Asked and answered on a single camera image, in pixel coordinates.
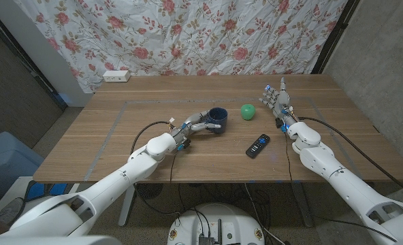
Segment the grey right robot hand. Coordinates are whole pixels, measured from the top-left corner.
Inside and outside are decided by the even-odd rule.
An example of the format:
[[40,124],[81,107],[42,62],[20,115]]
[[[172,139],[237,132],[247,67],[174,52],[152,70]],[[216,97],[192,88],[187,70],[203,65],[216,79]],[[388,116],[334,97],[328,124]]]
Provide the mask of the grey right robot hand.
[[299,121],[293,115],[293,107],[290,105],[284,77],[280,79],[279,91],[268,84],[262,93],[262,98],[259,98],[259,100],[272,111],[276,127],[282,132],[286,133],[291,125]]

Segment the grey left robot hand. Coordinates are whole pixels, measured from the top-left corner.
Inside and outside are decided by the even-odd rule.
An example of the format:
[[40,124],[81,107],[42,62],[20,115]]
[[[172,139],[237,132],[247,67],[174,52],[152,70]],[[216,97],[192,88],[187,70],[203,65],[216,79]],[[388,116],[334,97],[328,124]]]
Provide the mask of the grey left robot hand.
[[190,135],[204,129],[215,134],[222,134],[227,125],[227,113],[216,108],[195,113],[188,117],[180,126],[172,127],[171,136],[176,142],[176,150],[185,149],[191,143]]

